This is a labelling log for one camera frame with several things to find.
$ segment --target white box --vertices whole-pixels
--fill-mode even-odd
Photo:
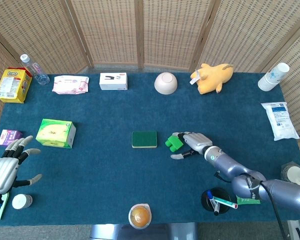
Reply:
[[[99,84],[102,90],[127,90],[127,73],[100,73]]]

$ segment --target purple box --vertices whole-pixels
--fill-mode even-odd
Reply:
[[[22,138],[22,133],[17,130],[7,130],[3,129],[0,135],[0,145],[8,146],[16,139]]]

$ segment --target marker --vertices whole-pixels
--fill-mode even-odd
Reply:
[[[214,199],[214,201],[216,201],[217,203],[226,205],[226,206],[231,207],[231,208],[233,208],[233,209],[237,209],[237,208],[238,208],[238,204],[236,204],[236,203],[234,203],[234,202],[227,201],[227,200],[218,198],[218,197],[216,197],[216,196],[215,196],[213,199]]]
[[[219,209],[220,209],[220,202],[216,202],[215,203],[215,207],[214,207],[214,211],[213,211],[213,214],[215,216],[218,216],[219,215]]]
[[[208,196],[208,199],[210,200],[210,203],[212,205],[212,209],[215,209],[216,201],[214,200],[214,196],[212,195],[212,192],[210,190],[208,190],[208,191],[206,191],[206,195]]]

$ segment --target pen holder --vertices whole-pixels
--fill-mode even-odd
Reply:
[[[202,193],[202,195],[201,195],[201,204],[202,204],[202,206],[204,207],[205,210],[207,210],[209,212],[213,212],[214,208],[212,207],[212,205],[210,203],[210,200],[209,200],[209,198],[207,196],[207,191],[208,190],[204,191]],[[220,199],[224,199],[224,200],[227,200],[227,201],[231,202],[230,195],[223,188],[221,188],[221,187],[215,187],[215,188],[210,189],[210,191],[212,192],[212,195],[214,197],[217,197],[217,198],[220,198]],[[230,208],[229,206],[220,204],[219,214],[226,213],[229,210],[229,208]]]

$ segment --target metal base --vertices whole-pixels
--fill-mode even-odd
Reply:
[[[198,225],[195,222],[150,224],[142,230],[126,224],[92,225],[90,240],[198,240]]]

